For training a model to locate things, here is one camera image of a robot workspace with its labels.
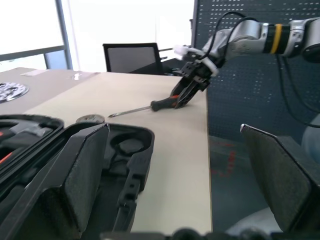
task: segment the screwdriver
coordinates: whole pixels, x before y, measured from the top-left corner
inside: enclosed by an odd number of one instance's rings
[[[144,107],[136,108],[129,111],[117,112],[117,113],[111,114],[110,116],[108,116],[108,118],[114,118],[116,116],[135,113],[135,112],[146,110],[146,109],[152,109],[152,111],[154,112],[157,112],[161,109],[174,109],[177,105],[178,97],[179,95],[174,95],[160,101],[152,101],[150,103],[150,106],[144,106]]]

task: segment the yellow ring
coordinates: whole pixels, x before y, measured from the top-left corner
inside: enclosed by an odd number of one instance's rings
[[[281,32],[282,32],[282,24],[276,24],[275,25],[275,35],[273,39],[273,44],[271,48],[271,54],[275,54],[280,43],[280,38],[281,38]]]

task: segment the screwdriver handle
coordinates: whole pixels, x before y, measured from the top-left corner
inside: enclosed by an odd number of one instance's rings
[[[174,95],[160,101],[152,101],[150,105],[151,109],[154,112],[161,109],[174,109],[177,105],[178,97],[179,95]]]

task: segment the robotic arm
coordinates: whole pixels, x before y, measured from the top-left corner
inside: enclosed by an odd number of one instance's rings
[[[187,60],[181,69],[183,78],[171,95],[179,95],[175,108],[186,105],[198,90],[204,91],[210,77],[219,73],[225,61],[255,54],[278,54],[292,58],[302,55],[310,63],[320,63],[320,17],[293,20],[289,24],[269,24],[244,20],[235,28],[219,30],[212,44],[211,37],[202,50],[177,46],[175,53]]]

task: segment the dark pegboard wall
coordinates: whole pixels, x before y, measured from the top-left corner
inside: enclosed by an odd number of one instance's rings
[[[237,11],[260,22],[288,24],[291,20],[320,17],[320,0],[198,0],[194,45],[201,49],[219,17]],[[231,28],[240,18],[225,17],[219,29]],[[320,64],[301,57],[289,65],[304,99],[320,107]],[[301,142],[306,126],[296,122],[284,104],[274,55],[241,56],[228,61],[208,87],[208,125],[212,136],[242,141],[243,123]],[[288,100],[298,117],[310,122],[317,114],[303,108],[285,78]]]

